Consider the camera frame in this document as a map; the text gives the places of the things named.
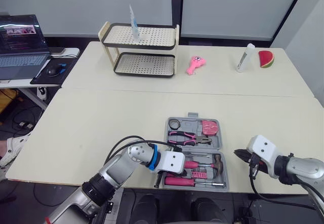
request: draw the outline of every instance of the laptop screen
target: laptop screen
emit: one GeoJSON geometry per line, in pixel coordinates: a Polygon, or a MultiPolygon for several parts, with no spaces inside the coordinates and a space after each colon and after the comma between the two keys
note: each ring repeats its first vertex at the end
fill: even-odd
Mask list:
{"type": "Polygon", "coordinates": [[[0,54],[48,51],[35,15],[0,16],[0,54]]]}

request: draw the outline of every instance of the white wall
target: white wall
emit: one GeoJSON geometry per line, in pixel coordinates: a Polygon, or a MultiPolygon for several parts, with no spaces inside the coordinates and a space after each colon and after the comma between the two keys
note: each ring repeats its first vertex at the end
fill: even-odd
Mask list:
{"type": "Polygon", "coordinates": [[[324,106],[324,0],[319,0],[286,53],[324,106]]]}
{"type": "Polygon", "coordinates": [[[272,40],[293,0],[183,0],[181,35],[272,40]]]}
{"type": "Polygon", "coordinates": [[[324,106],[324,0],[298,0],[271,47],[289,58],[324,106]]]}
{"type": "Polygon", "coordinates": [[[0,0],[11,15],[36,14],[45,35],[97,36],[105,21],[172,24],[171,0],[0,0]]]}

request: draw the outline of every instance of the desk leg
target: desk leg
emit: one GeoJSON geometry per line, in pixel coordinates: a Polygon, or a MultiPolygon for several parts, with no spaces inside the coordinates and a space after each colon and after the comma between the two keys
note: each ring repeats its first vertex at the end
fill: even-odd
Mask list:
{"type": "Polygon", "coordinates": [[[19,91],[21,91],[23,94],[25,94],[27,97],[29,97],[34,103],[36,103],[38,106],[40,106],[43,110],[46,110],[47,104],[41,100],[37,95],[35,95],[30,89],[28,88],[19,88],[19,91]]]}

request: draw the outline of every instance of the watermelon slice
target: watermelon slice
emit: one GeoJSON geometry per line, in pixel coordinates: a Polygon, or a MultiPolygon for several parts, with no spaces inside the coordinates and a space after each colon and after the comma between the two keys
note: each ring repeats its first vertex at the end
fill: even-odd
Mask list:
{"type": "Polygon", "coordinates": [[[260,67],[267,68],[273,64],[274,55],[271,51],[259,51],[260,67]]]}

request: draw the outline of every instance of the blue ring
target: blue ring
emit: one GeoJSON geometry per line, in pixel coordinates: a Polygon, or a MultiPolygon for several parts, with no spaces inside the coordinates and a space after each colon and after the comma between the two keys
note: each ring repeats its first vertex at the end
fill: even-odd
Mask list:
{"type": "Polygon", "coordinates": [[[152,171],[155,169],[154,165],[156,163],[156,159],[157,159],[157,145],[154,145],[153,160],[152,160],[151,164],[148,166],[148,169],[150,169],[152,171]]]}

